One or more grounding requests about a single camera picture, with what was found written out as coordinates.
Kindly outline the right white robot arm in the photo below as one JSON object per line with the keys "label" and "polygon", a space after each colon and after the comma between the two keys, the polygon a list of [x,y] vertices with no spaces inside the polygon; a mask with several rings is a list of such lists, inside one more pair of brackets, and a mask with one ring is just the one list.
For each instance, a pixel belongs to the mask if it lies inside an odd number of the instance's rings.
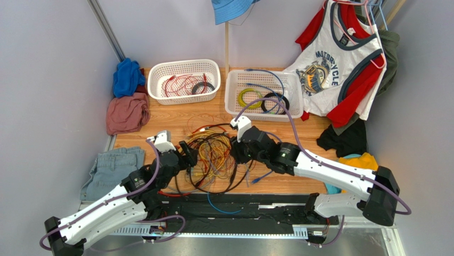
{"label": "right white robot arm", "polygon": [[412,213],[400,197],[400,187],[390,169],[363,169],[323,158],[303,148],[294,121],[290,124],[296,143],[276,142],[240,111],[230,122],[237,131],[231,141],[232,157],[237,163],[257,161],[275,173],[311,178],[344,190],[334,195],[310,195],[306,209],[324,218],[362,215],[375,224],[392,226],[397,214]]}

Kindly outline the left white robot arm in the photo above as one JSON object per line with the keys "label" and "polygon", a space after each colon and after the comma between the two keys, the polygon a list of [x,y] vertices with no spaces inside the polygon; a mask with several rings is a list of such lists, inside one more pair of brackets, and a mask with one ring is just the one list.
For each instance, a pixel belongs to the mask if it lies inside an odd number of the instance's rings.
{"label": "left white robot arm", "polygon": [[83,255],[84,251],[114,231],[134,222],[161,223],[186,220],[180,214],[162,214],[159,192],[181,171],[197,165],[198,151],[185,141],[179,147],[157,138],[148,140],[155,152],[152,164],[131,172],[112,191],[87,208],[66,218],[45,221],[41,248],[53,255]]}

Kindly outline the right white plastic basket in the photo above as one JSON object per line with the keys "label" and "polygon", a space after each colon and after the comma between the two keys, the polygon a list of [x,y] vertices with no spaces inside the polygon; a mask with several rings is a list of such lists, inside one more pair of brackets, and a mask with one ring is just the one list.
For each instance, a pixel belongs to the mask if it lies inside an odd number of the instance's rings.
{"label": "right white plastic basket", "polygon": [[241,110],[251,120],[287,122],[304,112],[302,86],[297,75],[263,69],[232,70],[225,88],[225,110],[236,117]]}

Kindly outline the white plastic basket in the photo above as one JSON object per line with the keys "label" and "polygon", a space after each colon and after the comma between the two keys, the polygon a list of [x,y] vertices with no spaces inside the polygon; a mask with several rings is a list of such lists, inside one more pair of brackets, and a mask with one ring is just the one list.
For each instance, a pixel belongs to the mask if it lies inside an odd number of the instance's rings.
{"label": "white plastic basket", "polygon": [[304,112],[302,86],[297,75],[263,69],[232,70],[225,88],[225,110],[236,117],[241,110],[251,120],[287,122]]}
{"label": "white plastic basket", "polygon": [[161,105],[211,101],[221,85],[218,64],[209,59],[164,62],[148,74],[149,96]]}

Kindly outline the pink cloth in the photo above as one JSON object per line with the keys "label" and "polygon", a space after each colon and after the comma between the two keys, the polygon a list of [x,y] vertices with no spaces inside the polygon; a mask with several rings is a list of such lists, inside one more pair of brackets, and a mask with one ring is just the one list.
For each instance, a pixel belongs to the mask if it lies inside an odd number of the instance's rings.
{"label": "pink cloth", "polygon": [[106,114],[108,135],[139,131],[150,120],[148,96],[136,92],[132,96],[114,98]]}

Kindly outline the left white plastic basket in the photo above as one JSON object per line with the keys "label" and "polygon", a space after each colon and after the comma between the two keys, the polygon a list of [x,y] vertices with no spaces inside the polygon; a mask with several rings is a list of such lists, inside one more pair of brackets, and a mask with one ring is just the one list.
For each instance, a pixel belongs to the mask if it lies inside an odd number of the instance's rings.
{"label": "left white plastic basket", "polygon": [[209,59],[164,62],[148,74],[149,96],[161,105],[211,101],[221,85],[218,64]]}

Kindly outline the light blue jeans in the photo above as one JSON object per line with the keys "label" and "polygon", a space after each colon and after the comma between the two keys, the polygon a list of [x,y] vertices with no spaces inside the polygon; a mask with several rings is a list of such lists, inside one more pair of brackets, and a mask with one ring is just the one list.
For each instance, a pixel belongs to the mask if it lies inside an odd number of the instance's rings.
{"label": "light blue jeans", "polygon": [[80,190],[80,200],[95,202],[112,191],[131,172],[144,165],[145,151],[140,147],[117,148],[98,154],[89,180]]}

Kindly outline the teal cloth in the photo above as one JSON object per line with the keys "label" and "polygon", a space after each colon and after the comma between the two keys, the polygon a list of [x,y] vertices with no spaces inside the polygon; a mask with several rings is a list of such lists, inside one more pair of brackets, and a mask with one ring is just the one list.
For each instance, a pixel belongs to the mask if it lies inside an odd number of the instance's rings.
{"label": "teal cloth", "polygon": [[328,184],[328,183],[325,183],[325,187],[326,187],[326,190],[327,190],[327,194],[340,194],[342,192],[342,190],[336,186],[333,186],[331,184]]}

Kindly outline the blue cloth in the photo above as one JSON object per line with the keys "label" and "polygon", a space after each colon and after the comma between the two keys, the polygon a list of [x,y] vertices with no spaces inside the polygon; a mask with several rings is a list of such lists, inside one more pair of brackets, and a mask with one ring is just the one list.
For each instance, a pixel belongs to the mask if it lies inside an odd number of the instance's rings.
{"label": "blue cloth", "polygon": [[125,58],[113,74],[113,94],[116,98],[132,96],[138,86],[145,85],[145,76],[137,61]]}

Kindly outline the black cloth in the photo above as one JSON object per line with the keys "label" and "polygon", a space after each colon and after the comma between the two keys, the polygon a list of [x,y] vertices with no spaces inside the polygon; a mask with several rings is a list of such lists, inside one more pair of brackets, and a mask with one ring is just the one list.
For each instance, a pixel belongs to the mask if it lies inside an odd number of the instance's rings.
{"label": "black cloth", "polygon": [[329,125],[316,142],[324,150],[334,149],[338,158],[351,154],[362,155],[367,151],[365,122],[358,119],[340,135],[335,132],[333,125]]}

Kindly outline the yellow cloth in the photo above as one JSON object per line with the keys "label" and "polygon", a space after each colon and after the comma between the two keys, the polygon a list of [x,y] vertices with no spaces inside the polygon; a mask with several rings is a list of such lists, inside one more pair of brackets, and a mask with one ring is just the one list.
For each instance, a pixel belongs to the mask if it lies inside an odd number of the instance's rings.
{"label": "yellow cloth", "polygon": [[338,159],[338,162],[361,169],[370,169],[373,171],[378,170],[378,163],[376,159],[369,153],[363,153],[362,155],[350,154],[344,157],[340,157]]}

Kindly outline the blue bucket hat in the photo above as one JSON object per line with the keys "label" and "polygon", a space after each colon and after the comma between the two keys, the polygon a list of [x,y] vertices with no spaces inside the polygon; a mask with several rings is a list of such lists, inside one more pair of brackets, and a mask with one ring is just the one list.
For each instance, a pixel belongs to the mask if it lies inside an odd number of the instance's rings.
{"label": "blue bucket hat", "polygon": [[220,25],[236,19],[260,0],[211,0],[215,24]]}

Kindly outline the dark green garment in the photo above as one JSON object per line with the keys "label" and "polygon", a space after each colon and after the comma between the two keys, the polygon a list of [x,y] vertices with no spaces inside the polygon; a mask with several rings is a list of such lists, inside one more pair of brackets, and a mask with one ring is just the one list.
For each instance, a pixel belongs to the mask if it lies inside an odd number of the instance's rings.
{"label": "dark green garment", "polygon": [[[367,18],[357,15],[354,17],[347,11],[342,11],[341,16],[343,25],[346,28],[352,28],[355,30],[351,39],[354,42],[360,43],[363,39],[368,39],[371,35],[371,27],[367,21]],[[382,49],[386,58],[386,72],[378,87],[376,96],[384,93],[393,83],[398,68],[398,56],[397,46],[399,44],[400,36],[386,29],[378,30],[378,37],[380,38]],[[375,86],[379,72],[381,70],[376,68],[372,63],[368,62],[367,65],[358,70],[358,73],[353,75],[350,85],[348,85],[347,91],[344,96],[341,96],[341,100],[346,100],[349,103],[359,103],[365,98],[372,88]]]}

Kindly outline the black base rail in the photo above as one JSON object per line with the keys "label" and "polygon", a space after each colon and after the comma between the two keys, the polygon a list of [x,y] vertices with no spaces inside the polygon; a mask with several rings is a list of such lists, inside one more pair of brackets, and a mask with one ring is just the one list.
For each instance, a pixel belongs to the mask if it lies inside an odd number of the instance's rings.
{"label": "black base rail", "polygon": [[271,194],[159,194],[164,216],[180,214],[186,220],[134,222],[110,235],[170,237],[306,239],[324,243],[329,227],[378,228],[364,216],[324,218],[306,209],[310,195]]}

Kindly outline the aluminium frame post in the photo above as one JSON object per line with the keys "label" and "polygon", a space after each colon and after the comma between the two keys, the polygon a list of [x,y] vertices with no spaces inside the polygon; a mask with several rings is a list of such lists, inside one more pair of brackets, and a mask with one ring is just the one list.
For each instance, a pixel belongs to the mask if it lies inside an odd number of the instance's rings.
{"label": "aluminium frame post", "polygon": [[125,54],[98,0],[87,0],[117,59],[122,62]]}

